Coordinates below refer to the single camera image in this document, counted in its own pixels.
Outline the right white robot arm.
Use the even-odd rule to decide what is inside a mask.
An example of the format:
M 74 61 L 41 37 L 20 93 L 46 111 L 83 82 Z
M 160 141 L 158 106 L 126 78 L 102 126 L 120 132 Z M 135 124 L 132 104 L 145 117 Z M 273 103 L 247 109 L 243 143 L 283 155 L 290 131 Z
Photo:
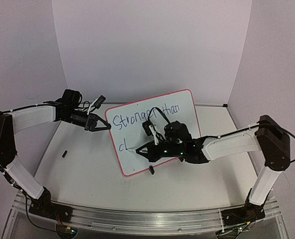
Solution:
M 254 186 L 241 207 L 222 211 L 226 225 L 253 222 L 265 217 L 264 205 L 279 175 L 295 162 L 291 158 L 291 138 L 295 135 L 278 125 L 270 116 L 260 116 L 255 125 L 218 136 L 192 138 L 185 124 L 168 122 L 161 134 L 150 120 L 143 129 L 153 140 L 135 149 L 149 162 L 165 157 L 177 157 L 191 164 L 243 152 L 262 152 L 265 163 Z

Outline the pink framed whiteboard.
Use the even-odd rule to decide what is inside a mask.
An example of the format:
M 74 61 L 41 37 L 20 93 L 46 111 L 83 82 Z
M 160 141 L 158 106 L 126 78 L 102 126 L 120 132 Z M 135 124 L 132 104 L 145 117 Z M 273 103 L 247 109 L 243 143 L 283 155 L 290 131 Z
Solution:
M 165 114 L 169 122 L 177 120 L 186 124 L 192 138 L 201 136 L 193 95 L 189 89 L 107 109 L 105 117 L 111 125 L 111 139 L 121 172 L 126 177 L 147 171 L 150 165 L 155 167 L 172 160 L 171 157 L 168 157 L 157 162 L 148 162 L 138 154 L 127 151 L 128 148 L 137 149 L 145 143 L 153 141 L 153 136 L 147 136 L 142 127 L 142 123 L 147 119 L 150 119 L 156 129 L 164 134 L 167 121 L 158 110 Z

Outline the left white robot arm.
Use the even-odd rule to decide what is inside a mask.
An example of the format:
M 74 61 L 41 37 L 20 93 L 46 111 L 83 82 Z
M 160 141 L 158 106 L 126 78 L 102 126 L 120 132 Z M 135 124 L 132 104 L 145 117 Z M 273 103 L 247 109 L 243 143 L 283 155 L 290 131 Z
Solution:
M 93 111 L 105 101 L 103 95 L 83 107 L 82 94 L 66 89 L 59 99 L 8 111 L 0 111 L 0 172 L 7 182 L 32 200 L 29 212 L 45 218 L 67 221 L 72 209 L 51 201 L 50 191 L 24 167 L 16 149 L 15 136 L 45 123 L 63 121 L 85 131 L 110 130 L 111 125 Z

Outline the white marker pen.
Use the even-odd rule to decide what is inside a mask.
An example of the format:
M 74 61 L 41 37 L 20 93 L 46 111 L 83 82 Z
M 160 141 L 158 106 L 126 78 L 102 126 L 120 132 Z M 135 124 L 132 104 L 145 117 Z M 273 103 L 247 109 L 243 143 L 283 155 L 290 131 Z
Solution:
M 130 148 L 128 148 L 127 151 L 129 151 L 129 152 L 133 152 L 133 153 L 136 153 L 136 150 L 135 150 L 135 149 L 130 149 Z

